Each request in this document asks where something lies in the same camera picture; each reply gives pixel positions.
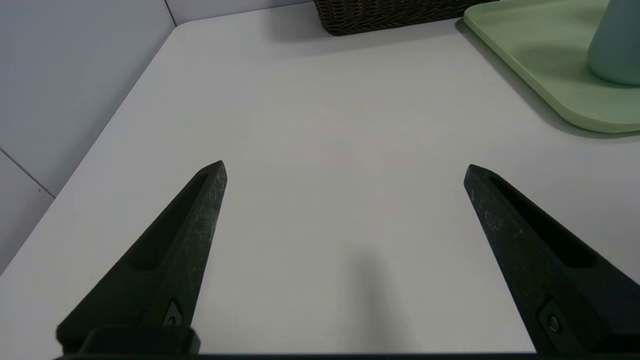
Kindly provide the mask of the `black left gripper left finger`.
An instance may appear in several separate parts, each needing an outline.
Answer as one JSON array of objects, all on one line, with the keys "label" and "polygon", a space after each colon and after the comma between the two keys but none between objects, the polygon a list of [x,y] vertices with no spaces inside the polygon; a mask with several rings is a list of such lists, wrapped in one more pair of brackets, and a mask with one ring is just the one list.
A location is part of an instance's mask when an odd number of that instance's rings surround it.
[{"label": "black left gripper left finger", "polygon": [[203,167],[57,326],[65,356],[197,354],[195,308],[227,173]]}]

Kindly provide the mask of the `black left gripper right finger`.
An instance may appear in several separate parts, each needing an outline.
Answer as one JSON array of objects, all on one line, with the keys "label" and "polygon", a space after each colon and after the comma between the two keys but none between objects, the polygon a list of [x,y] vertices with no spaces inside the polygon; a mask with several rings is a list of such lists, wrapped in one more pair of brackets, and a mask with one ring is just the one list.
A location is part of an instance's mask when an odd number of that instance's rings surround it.
[{"label": "black left gripper right finger", "polygon": [[637,282],[493,171],[463,184],[537,353],[638,353]]}]

